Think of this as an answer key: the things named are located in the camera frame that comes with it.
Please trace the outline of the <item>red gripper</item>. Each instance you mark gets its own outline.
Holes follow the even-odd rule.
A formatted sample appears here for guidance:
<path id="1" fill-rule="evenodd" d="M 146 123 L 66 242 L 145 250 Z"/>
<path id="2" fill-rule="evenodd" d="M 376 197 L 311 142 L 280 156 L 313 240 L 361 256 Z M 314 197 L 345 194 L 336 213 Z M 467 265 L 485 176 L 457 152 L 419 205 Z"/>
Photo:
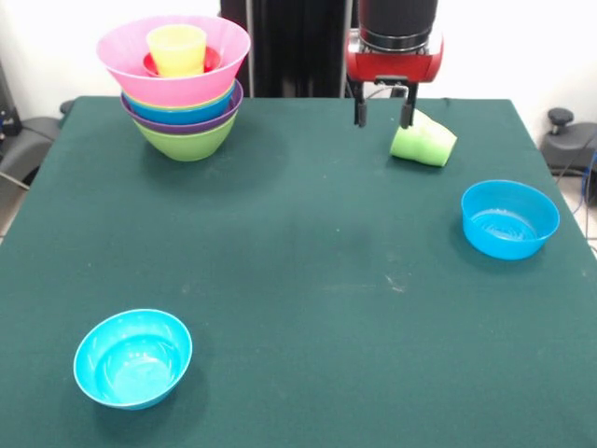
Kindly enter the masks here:
<path id="1" fill-rule="evenodd" d="M 354 81 L 354 124 L 360 128 L 367 124 L 367 100 L 363 82 L 400 78 L 410 82 L 405 85 L 407 94 L 400 115 L 400 126 L 409 128 L 413 123 L 418 83 L 435 80 L 441 66 L 443 50 L 443 35 L 437 30 L 415 52 L 381 52 L 367 47 L 360 38 L 358 29 L 351 29 L 344 54 L 347 74 Z"/>

